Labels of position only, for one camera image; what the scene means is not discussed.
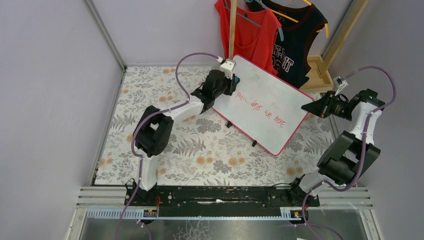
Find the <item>dark navy basketball jersey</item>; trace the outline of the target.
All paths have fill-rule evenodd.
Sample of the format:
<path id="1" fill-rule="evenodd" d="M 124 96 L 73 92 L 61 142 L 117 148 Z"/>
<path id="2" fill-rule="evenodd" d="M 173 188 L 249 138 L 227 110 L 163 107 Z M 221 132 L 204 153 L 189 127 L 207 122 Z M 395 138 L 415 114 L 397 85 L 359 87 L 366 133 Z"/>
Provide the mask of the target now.
<path id="1" fill-rule="evenodd" d="M 299 89 L 309 80 L 307 74 L 311 67 L 308 64 L 308 55 L 318 34 L 309 31 L 308 27 L 289 32 L 284 32 L 282 27 L 282 32 L 284 40 L 277 38 L 274 44 L 273 67 L 278 78 Z"/>

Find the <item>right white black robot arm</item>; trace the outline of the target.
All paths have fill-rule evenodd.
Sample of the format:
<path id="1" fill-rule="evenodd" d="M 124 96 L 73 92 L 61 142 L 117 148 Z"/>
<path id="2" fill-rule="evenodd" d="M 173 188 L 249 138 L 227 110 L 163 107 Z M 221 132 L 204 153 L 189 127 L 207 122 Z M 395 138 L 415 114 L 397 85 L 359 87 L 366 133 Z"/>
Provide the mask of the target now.
<path id="1" fill-rule="evenodd" d="M 350 131 L 344 130 L 323 153 L 317 170 L 290 184 L 287 194 L 290 203 L 306 202 L 325 186 L 346 191 L 379 157 L 381 151 L 374 145 L 373 133 L 385 103 L 377 96 L 377 92 L 365 89 L 348 100 L 343 94 L 328 91 L 322 98 L 301 107 L 323 119 L 334 115 L 348 120 L 353 126 Z"/>

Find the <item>yellow clothes hanger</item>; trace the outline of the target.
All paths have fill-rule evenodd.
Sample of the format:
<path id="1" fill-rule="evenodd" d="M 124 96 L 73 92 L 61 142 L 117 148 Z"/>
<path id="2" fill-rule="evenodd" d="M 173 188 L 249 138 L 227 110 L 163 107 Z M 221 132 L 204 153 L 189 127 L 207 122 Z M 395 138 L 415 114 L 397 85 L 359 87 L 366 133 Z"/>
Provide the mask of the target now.
<path id="1" fill-rule="evenodd" d="M 325 37 L 330 36 L 329 22 L 318 7 L 309 0 L 302 0 L 305 4 L 303 7 L 285 6 L 274 0 L 269 0 L 266 4 L 277 19 L 280 21 L 283 31 L 306 29 L 316 34 L 324 31 Z"/>

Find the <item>wooden clothes rack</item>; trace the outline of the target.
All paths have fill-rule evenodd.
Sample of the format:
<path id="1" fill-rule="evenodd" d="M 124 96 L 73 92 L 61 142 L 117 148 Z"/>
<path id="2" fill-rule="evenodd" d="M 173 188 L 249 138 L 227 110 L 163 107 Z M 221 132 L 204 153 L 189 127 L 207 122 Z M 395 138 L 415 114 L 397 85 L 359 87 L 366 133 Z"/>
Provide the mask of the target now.
<path id="1" fill-rule="evenodd" d="M 262 9 L 270 9 L 267 7 L 263 0 L 247 0 L 245 1 L 245 5 L 247 9 L 244 9 L 245 11 L 249 12 L 259 12 Z M 278 28 L 278 35 L 279 39 L 281 41 L 284 40 L 284 34 L 281 27 Z M 231 35 L 235 36 L 235 30 L 234 32 L 229 31 L 230 37 Z M 342 42 L 334 42 L 330 44 L 331 47 L 334 48 L 334 51 L 329 52 L 326 56 L 319 56 L 319 55 L 311 55 L 310 52 L 307 56 L 307 62 L 310 65 L 311 69 L 309 73 L 306 75 L 309 77 L 309 80 L 301 86 L 299 89 L 310 92 L 310 93 L 323 93 L 328 90 L 330 90 L 333 87 L 333 82 L 331 81 L 331 76 L 329 74 L 329 67 L 332 63 L 333 58 L 335 57 L 337 50 L 342 46 Z"/>

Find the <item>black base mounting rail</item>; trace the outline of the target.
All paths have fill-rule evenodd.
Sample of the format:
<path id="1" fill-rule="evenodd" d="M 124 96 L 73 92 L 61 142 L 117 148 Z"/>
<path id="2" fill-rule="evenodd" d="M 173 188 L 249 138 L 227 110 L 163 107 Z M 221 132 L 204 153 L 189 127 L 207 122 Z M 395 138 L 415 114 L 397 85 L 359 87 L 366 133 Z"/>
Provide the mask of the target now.
<path id="1" fill-rule="evenodd" d="M 167 186 L 146 191 L 127 186 L 124 203 L 153 207 L 159 217 L 280 217 L 282 208 L 319 207 L 316 196 L 305 198 L 284 186 Z"/>

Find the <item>red tank top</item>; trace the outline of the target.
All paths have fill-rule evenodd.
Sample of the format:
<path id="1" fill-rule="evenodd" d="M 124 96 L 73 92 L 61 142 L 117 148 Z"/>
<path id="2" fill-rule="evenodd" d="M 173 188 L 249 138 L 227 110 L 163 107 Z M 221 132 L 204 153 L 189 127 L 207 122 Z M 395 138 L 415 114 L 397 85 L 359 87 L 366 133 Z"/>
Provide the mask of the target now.
<path id="1" fill-rule="evenodd" d="M 219 15 L 223 52 L 229 57 L 230 0 L 218 0 L 214 8 Z M 280 22 L 270 9 L 246 11 L 237 8 L 233 54 L 244 57 L 271 74 L 277 74 L 273 66 L 274 45 L 279 38 Z"/>

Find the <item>floral patterned tablecloth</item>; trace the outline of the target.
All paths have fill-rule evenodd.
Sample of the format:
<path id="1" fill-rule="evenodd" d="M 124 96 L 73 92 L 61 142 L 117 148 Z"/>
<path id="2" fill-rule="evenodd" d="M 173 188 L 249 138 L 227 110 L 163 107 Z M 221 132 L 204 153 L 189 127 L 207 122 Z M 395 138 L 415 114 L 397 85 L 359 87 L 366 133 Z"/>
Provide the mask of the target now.
<path id="1" fill-rule="evenodd" d="M 99 158 L 94 185 L 123 185 L 136 178 L 139 159 L 131 151 L 137 123 L 148 106 L 164 108 L 185 97 L 207 76 L 208 66 L 129 67 Z M 308 115 L 278 156 L 253 146 L 245 134 L 214 110 L 175 123 L 158 158 L 159 185 L 271 186 L 311 173 L 335 140 L 329 118 Z"/>

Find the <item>pink framed whiteboard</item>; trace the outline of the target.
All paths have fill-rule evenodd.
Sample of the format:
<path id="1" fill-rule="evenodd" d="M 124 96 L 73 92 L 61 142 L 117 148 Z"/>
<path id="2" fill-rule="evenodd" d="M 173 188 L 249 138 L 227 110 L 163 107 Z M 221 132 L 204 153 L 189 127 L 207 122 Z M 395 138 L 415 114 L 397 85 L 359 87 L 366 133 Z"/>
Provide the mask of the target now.
<path id="1" fill-rule="evenodd" d="M 278 156 L 305 120 L 303 105 L 314 99 L 240 55 L 233 57 L 240 78 L 231 96 L 213 109 L 273 156 Z"/>

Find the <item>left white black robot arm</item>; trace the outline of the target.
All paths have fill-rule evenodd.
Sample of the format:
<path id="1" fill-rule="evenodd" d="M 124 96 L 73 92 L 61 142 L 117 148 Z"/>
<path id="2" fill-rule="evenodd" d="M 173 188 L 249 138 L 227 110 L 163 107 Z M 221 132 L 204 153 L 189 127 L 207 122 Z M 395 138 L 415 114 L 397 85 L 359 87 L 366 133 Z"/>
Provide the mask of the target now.
<path id="1" fill-rule="evenodd" d="M 131 143 L 133 154 L 140 158 L 137 188 L 150 191 L 157 184 L 158 158 L 169 143 L 174 124 L 208 111 L 220 96 L 231 96 L 239 82 L 235 74 L 228 78 L 223 71 L 213 69 L 187 100 L 170 108 L 146 108 Z"/>

